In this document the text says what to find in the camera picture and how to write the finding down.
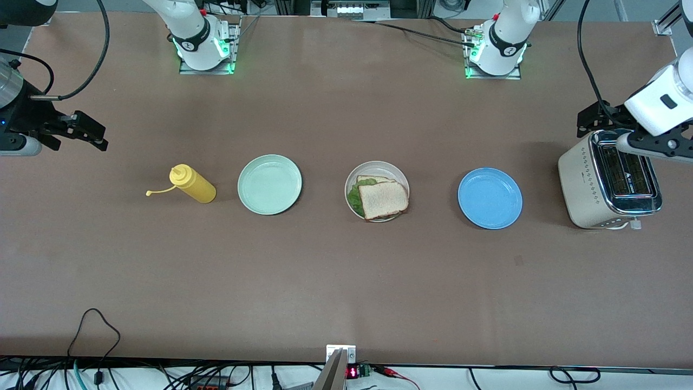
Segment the yellow squeeze bottle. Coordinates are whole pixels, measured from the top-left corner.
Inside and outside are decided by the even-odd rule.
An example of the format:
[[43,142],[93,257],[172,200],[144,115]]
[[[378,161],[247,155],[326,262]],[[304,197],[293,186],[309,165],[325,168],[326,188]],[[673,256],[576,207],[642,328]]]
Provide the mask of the yellow squeeze bottle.
[[181,190],[199,203],[211,203],[217,197],[217,190],[198,171],[189,165],[176,165],[169,172],[171,187],[159,191],[146,191],[146,197],[155,193],[167,193]]

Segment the green lettuce leaf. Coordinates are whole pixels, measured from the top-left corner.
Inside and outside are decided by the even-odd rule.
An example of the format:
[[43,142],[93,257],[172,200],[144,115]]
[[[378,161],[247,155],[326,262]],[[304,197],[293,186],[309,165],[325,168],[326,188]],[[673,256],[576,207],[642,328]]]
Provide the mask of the green lettuce leaf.
[[364,187],[364,186],[369,186],[369,185],[362,185],[363,182],[355,183],[351,190],[347,193],[346,195],[346,200],[349,203],[350,208],[356,212],[359,217],[364,218],[364,210],[362,208],[362,200],[361,200],[361,193],[359,192],[359,187]]

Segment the blue plate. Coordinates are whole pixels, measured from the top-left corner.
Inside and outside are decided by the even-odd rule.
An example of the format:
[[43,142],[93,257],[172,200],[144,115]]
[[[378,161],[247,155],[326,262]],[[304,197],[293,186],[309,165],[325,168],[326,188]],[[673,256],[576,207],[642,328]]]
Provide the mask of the blue plate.
[[515,180],[490,166],[463,176],[457,188],[457,202],[466,219],[487,230],[510,227],[523,208],[522,193]]

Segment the pale green plate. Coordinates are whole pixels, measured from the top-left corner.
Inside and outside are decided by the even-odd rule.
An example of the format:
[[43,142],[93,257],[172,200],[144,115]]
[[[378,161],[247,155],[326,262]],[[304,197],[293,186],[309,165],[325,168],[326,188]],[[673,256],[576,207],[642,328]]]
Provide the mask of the pale green plate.
[[240,202],[258,215],[278,215],[289,210],[303,188],[302,173],[289,158],[267,154],[250,161],[238,178]]

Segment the beige plate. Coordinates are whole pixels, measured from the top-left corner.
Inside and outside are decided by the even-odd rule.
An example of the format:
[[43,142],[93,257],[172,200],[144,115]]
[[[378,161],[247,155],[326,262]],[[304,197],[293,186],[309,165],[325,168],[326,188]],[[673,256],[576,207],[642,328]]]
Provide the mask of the beige plate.
[[[371,175],[371,176],[386,176],[388,178],[391,178],[395,180],[396,182],[400,183],[403,185],[403,187],[406,188],[408,195],[410,195],[410,190],[409,190],[409,183],[408,180],[403,173],[403,171],[399,170],[395,165],[392,165],[391,163],[388,162],[382,162],[382,161],[371,161],[371,162],[364,162],[361,165],[356,166],[351,173],[349,173],[345,185],[344,185],[344,196],[345,200],[347,202],[347,193],[351,190],[352,186],[356,183],[356,179],[358,175]],[[374,219],[374,220],[366,220],[362,217],[362,220],[366,220],[367,222],[387,222],[388,220],[396,219],[399,215],[401,214],[394,214],[388,217],[384,217],[381,219]]]

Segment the beige chrome toaster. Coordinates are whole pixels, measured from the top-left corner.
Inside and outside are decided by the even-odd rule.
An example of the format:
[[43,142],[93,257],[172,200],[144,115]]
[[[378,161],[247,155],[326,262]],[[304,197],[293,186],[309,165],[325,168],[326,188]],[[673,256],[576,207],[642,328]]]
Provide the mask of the beige chrome toaster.
[[598,130],[584,136],[558,160],[565,205],[574,225],[584,229],[641,228],[663,197],[651,160],[624,153],[617,140],[627,130]]

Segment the lit control box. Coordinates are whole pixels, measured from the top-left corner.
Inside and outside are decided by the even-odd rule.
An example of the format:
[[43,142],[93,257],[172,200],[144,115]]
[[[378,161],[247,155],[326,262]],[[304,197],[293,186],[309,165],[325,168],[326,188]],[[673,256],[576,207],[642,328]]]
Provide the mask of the lit control box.
[[310,16],[355,21],[379,21],[391,18],[389,0],[310,0]]

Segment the grey metal bar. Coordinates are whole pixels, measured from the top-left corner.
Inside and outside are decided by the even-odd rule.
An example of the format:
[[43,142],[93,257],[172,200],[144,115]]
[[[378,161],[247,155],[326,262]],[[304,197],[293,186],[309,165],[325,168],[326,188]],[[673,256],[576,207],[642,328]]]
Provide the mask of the grey metal bar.
[[346,369],[349,364],[349,350],[337,348],[329,354],[311,390],[346,390]]

